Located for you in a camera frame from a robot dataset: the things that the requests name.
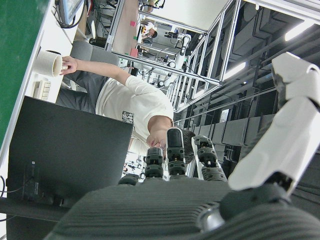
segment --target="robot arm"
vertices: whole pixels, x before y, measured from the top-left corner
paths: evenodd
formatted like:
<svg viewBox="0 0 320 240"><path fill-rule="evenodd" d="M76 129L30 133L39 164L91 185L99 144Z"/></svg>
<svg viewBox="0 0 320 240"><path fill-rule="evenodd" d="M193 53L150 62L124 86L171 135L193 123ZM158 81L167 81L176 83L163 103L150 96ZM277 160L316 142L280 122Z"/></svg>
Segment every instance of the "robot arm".
<svg viewBox="0 0 320 240"><path fill-rule="evenodd" d="M191 41L191 36L189 34L184 33L175 33L178 41L181 41L181 50L176 55L175 60L171 60L167 63L168 67L174 69L181 69L185 62L186 50L188 49L189 43ZM166 70L162 69L154 69L151 66L144 65L142 63L134 63L134 67L137 69L146 69L147 71L152 71L153 73L165 76L164 81L160 81L158 87L169 86L177 79L177 75Z"/></svg>
<svg viewBox="0 0 320 240"><path fill-rule="evenodd" d="M320 70L288 52L272 65L275 81L285 87L286 103L228 183L239 191L273 178L290 195L320 143Z"/></svg>

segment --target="gray chair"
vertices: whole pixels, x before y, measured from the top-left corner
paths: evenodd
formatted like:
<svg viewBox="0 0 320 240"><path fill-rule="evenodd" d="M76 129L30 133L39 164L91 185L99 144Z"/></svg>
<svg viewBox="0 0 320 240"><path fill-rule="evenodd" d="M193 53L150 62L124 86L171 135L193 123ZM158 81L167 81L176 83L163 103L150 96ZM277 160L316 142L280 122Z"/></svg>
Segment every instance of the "gray chair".
<svg viewBox="0 0 320 240"><path fill-rule="evenodd" d="M118 66L119 58L116 54L106 51L101 47L91 45L86 41L74 41L70 56L84 61L102 62ZM77 85L67 76L63 77L61 88L71 89L79 92L87 92L83 87Z"/></svg>
<svg viewBox="0 0 320 240"><path fill-rule="evenodd" d="M74 41L70 56L85 61L119 65L119 58L116 54L106 51L101 47L91 45L86 41Z"/></svg>

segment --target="man's hand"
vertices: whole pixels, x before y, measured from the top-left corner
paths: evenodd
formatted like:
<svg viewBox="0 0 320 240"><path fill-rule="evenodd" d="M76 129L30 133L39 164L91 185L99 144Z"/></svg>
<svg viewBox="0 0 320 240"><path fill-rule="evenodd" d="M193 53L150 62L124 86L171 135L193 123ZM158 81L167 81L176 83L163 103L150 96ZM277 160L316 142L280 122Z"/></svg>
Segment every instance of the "man's hand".
<svg viewBox="0 0 320 240"><path fill-rule="evenodd" d="M61 70L60 75L66 75L74 73L77 70L78 67L78 61L77 59L71 57L71 56L64 56L62 57L62 66L67 67L66 70Z"/></svg>

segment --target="man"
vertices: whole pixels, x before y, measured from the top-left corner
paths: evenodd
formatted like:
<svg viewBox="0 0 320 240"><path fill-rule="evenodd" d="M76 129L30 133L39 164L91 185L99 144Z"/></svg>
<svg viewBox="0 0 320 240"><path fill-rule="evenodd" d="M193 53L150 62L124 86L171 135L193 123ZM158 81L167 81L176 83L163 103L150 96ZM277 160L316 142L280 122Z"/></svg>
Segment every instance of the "man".
<svg viewBox="0 0 320 240"><path fill-rule="evenodd" d="M63 65L68 69L61 74L87 93L61 89L56 104L133 124L130 152L146 156L150 147L166 150L167 130L173 126L174 111L161 90L113 64L66 56ZM189 163L194 156L191 138L195 134L182 132L185 159Z"/></svg>
<svg viewBox="0 0 320 240"><path fill-rule="evenodd" d="M142 39L145 38L155 38L156 36L158 36L157 31L154 29L155 25L153 25L152 22L148 22L145 26L144 26L144 31L142 33Z"/></svg>

